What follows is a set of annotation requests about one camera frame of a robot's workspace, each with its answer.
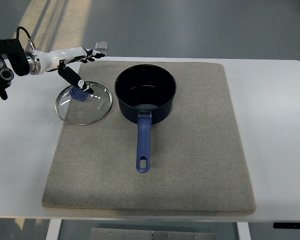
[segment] robotic hand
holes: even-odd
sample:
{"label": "robotic hand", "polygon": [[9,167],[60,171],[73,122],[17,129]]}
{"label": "robotic hand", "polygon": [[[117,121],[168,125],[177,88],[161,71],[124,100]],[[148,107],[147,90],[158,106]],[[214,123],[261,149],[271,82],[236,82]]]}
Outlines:
{"label": "robotic hand", "polygon": [[[20,29],[24,30],[29,38],[30,51],[25,52],[21,46],[19,41]],[[82,47],[55,50],[48,53],[39,51],[36,49],[28,31],[19,26],[16,38],[0,40],[0,96],[3,100],[8,98],[6,88],[10,86],[11,80],[14,78],[14,72],[18,76],[25,76],[27,74],[39,75],[56,70],[61,77],[75,88],[93,94],[94,91],[89,88],[81,77],[66,65],[74,62],[93,62],[95,59],[100,59],[104,56],[99,51]],[[5,59],[10,61],[14,72],[7,68]]]}

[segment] black saucepan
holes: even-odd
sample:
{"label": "black saucepan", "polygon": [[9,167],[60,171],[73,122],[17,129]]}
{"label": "black saucepan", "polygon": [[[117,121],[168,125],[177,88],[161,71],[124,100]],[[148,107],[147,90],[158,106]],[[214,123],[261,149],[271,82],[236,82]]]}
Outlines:
{"label": "black saucepan", "polygon": [[140,64],[124,70],[116,79],[115,94],[122,114],[138,124],[136,169],[150,169],[151,124],[165,119],[172,108],[177,85],[162,67]]}

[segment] glass lid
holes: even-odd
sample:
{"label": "glass lid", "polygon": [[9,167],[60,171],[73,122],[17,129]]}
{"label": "glass lid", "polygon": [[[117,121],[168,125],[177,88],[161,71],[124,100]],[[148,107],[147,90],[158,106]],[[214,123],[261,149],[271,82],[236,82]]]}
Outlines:
{"label": "glass lid", "polygon": [[88,125],[102,119],[110,111],[112,95],[101,83],[85,82],[94,93],[90,94],[73,86],[66,87],[55,101],[55,112],[71,125]]}

